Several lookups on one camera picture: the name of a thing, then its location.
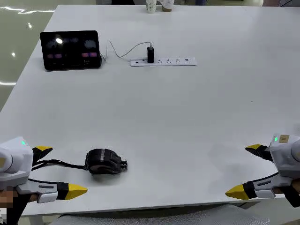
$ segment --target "label sticker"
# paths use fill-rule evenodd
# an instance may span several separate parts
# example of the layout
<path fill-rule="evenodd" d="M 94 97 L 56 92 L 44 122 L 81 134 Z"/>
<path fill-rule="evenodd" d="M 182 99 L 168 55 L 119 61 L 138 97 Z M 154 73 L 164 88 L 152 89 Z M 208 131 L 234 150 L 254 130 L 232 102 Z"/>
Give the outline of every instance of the label sticker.
<path fill-rule="evenodd" d="M 281 135 L 279 138 L 279 143 L 287 143 L 289 140 L 289 135 Z"/>
<path fill-rule="evenodd" d="M 0 168 L 2 168 L 5 164 L 5 158 L 0 157 Z"/>

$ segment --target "white power strip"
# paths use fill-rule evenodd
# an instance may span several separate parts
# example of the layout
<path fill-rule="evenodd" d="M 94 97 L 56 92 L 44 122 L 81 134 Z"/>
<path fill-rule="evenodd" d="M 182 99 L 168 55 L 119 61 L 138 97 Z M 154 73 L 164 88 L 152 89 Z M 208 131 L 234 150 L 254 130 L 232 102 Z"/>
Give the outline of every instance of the white power strip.
<path fill-rule="evenodd" d="M 157 66 L 196 66 L 194 57 L 174 57 L 174 58 L 154 58 L 153 63 L 148 63 L 147 59 L 131 60 L 132 67 L 157 67 Z"/>

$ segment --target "black charger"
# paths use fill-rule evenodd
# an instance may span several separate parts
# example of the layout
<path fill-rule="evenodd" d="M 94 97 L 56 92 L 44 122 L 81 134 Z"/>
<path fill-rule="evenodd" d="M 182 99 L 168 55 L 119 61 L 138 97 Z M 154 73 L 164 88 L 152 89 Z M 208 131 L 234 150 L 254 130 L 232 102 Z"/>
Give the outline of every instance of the black charger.
<path fill-rule="evenodd" d="M 154 62 L 154 48 L 150 44 L 150 47 L 147 48 L 147 62 L 153 63 Z"/>

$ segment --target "white cable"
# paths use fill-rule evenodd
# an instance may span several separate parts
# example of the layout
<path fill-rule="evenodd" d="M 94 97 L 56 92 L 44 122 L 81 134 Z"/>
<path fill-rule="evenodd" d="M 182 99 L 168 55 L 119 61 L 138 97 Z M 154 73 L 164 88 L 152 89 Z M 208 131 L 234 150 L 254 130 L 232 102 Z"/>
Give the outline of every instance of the white cable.
<path fill-rule="evenodd" d="M 127 53 L 125 53 L 125 54 L 123 54 L 123 55 L 120 56 L 120 55 L 117 54 L 116 49 L 114 48 L 112 42 L 111 42 L 110 40 L 108 40 L 108 42 L 111 44 L 111 46 L 112 46 L 112 48 L 113 48 L 113 50 L 114 50 L 114 53 L 115 53 L 120 59 L 122 59 L 124 56 L 126 56 L 128 53 L 130 53 L 132 50 L 134 50 L 134 49 L 135 49 L 137 46 L 139 46 L 139 45 L 149 43 L 149 44 L 150 44 L 150 48 L 152 48 L 152 43 L 151 43 L 150 41 L 141 42 L 141 43 L 136 44 L 134 47 L 132 47 Z M 101 54 L 101 52 L 100 52 L 100 55 L 101 55 L 101 57 L 104 59 L 104 61 L 107 60 L 107 45 L 108 45 L 108 44 L 106 44 L 106 48 L 105 48 L 105 57 L 104 57 L 104 56 Z"/>

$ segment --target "cup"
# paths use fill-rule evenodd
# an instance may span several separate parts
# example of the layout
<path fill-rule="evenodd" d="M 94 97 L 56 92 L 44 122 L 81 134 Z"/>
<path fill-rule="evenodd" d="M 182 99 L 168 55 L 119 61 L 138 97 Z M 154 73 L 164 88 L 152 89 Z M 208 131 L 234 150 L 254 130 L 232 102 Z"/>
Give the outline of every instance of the cup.
<path fill-rule="evenodd" d="M 146 0 L 147 13 L 155 13 L 156 12 L 156 1 L 157 0 Z"/>

